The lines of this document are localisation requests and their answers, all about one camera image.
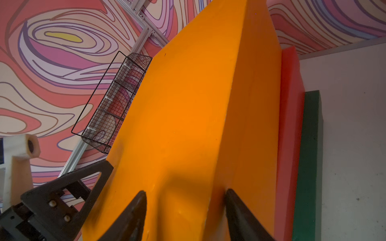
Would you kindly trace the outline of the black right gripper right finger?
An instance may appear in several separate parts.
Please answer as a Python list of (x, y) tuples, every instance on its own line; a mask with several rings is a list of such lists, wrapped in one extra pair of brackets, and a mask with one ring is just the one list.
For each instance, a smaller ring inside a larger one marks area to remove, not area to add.
[(225, 205), (231, 241), (274, 241), (233, 189), (226, 191)]

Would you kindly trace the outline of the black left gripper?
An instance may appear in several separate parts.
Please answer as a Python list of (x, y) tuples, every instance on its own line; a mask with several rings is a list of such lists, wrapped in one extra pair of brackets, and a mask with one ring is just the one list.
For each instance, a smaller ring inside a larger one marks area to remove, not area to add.
[(1, 214), (1, 240), (76, 238), (112, 171), (102, 160), (25, 192)]

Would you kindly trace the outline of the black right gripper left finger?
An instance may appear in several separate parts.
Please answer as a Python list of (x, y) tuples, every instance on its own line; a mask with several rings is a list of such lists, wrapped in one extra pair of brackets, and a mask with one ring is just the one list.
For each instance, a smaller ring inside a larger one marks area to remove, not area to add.
[(141, 241), (147, 211), (145, 191), (140, 191), (99, 241)]

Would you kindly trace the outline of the green shoebox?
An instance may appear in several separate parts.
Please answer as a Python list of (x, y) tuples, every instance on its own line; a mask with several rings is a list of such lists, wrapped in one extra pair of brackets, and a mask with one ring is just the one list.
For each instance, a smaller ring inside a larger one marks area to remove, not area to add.
[(293, 241), (320, 241), (322, 219), (323, 115), (320, 91), (305, 93)]

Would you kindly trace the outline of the orange shoebox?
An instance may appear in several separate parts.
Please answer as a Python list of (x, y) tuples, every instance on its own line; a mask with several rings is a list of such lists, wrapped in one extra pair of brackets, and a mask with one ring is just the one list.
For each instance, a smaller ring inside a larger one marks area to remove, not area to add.
[(273, 234), (280, 75), (266, 1), (212, 1), (153, 58), (83, 239), (145, 191), (145, 241), (224, 240), (229, 188)]

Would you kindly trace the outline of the red shoebox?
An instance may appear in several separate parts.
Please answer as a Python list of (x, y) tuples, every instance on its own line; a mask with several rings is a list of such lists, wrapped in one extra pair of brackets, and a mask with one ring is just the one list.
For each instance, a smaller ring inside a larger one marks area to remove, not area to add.
[(274, 238), (290, 241), (302, 138), (305, 88), (295, 47), (282, 51)]

